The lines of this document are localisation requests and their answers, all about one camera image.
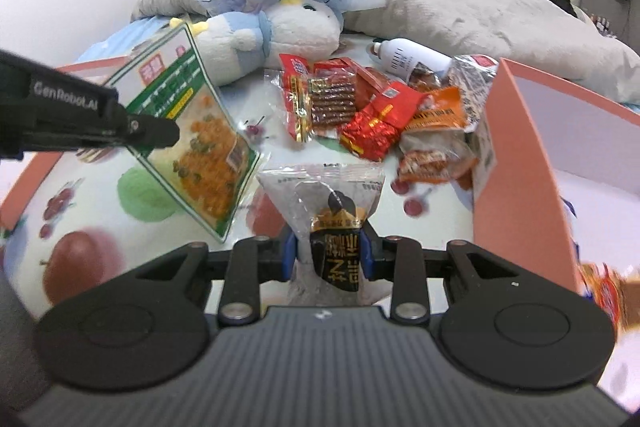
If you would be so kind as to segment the clear bag black label snack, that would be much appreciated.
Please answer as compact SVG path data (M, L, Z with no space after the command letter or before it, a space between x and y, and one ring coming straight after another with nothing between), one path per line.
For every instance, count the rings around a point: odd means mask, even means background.
M293 306L369 306L386 289L364 276L363 228L385 173L372 164L264 168L258 181L297 239L288 301Z

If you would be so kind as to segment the green-white snack bag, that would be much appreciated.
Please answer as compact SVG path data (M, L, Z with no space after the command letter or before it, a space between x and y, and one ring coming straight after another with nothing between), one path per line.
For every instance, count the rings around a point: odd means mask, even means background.
M222 104L188 26L176 25L107 84L128 112L178 124L175 145L130 150L189 215L224 241L260 154Z

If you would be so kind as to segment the orange snack packet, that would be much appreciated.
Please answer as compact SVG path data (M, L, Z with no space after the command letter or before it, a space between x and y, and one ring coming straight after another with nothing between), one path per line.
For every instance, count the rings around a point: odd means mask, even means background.
M425 93L426 98L402 132L397 179L406 183L443 184L463 178L477 163L466 144L468 124L460 89Z

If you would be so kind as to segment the red foil snack packet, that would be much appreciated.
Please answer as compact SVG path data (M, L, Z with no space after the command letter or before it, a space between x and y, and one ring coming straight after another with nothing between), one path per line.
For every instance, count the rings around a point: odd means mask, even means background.
M400 81L391 82L341 127L341 146L359 158L382 161L425 99L425 92Z

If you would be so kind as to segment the long red snack packet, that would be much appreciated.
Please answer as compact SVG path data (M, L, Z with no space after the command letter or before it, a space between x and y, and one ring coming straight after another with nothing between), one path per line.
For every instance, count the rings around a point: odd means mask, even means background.
M312 139L335 140L341 130L338 128L335 134L326 136L311 133L305 103L309 79L329 77L334 72L353 75L356 82L356 113L363 110L375 95L390 84L390 78L382 72L372 67L364 67L349 57L331 58L310 64L303 57L282 54L280 61L282 72L277 86L281 92L283 120L286 131L298 143Z

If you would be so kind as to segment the silver printed snack bag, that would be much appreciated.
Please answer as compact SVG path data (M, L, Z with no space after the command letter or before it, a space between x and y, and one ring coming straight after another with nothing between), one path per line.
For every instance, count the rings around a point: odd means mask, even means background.
M446 80L449 86L460 90L468 120L466 132L473 132L482 118L498 66L497 60L484 54L457 55L451 59Z

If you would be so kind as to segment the red cracker snack packet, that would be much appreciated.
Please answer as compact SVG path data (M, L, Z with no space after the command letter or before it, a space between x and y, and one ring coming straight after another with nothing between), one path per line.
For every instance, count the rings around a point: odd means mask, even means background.
M582 295L610 318L616 334L639 329L639 269L620 273L606 263L582 263Z

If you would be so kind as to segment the blue snack bag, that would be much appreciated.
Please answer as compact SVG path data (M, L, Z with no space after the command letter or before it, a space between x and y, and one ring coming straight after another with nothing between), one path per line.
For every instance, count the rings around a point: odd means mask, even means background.
M570 230L570 240L573 243L574 251L576 255L576 259L580 259L580 248L579 242L576 233L576 225L577 225L577 212L575 210L574 205L567 199L561 198L561 202L563 204L563 210L565 213L565 220L568 225L568 229Z

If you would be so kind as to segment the clear brown stick snack packet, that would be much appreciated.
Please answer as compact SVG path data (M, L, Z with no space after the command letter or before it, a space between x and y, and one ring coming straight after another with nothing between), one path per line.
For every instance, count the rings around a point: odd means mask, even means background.
M329 77L309 79L305 103L311 133L335 134L357 112L354 76L334 72Z

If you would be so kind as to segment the fruit print bed sheet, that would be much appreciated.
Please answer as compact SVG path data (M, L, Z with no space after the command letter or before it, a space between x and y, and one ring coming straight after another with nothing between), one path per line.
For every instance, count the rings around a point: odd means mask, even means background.
M165 31L104 79L136 116L180 131L171 147L38 153L12 187L1 221L1 272L33 317L186 243L228 251L250 236L291 236L284 279L268 306L370 306L390 282L364 275L358 233L444 248L472 235L455 183L395 191L399 156L372 162L335 140L296 142L262 72L216 87L184 27Z

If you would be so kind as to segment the pink open gift box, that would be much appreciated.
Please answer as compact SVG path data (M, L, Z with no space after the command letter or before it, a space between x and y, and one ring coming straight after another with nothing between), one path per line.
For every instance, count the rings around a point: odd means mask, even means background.
M639 269L639 116L503 60L475 136L473 241L582 295L582 263ZM576 259L561 198L577 212ZM601 387L639 406L639 329L616 334Z

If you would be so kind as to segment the white blue plush duck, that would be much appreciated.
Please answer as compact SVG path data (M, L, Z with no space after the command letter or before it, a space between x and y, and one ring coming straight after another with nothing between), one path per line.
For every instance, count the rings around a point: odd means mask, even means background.
M323 3L280 0L257 13L222 13L188 27L208 79L222 87L279 67L282 54L326 60L340 46L343 21Z

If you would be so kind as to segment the white spray bottle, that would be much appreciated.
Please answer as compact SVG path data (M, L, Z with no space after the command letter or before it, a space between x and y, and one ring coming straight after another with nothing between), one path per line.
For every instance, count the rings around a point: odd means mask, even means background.
M405 38L375 41L369 51L384 72L402 80L407 80L419 64L431 72L446 72L451 63L448 55Z

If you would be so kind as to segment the grey duvet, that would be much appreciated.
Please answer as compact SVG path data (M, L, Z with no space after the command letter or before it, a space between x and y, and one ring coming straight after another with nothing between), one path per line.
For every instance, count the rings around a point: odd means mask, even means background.
M639 100L638 54L549 0L386 0L380 8L335 13L343 30L406 38L448 56L508 58L618 103ZM196 0L138 0L132 10L137 20L166 16L173 24L185 15L194 23L211 17Z

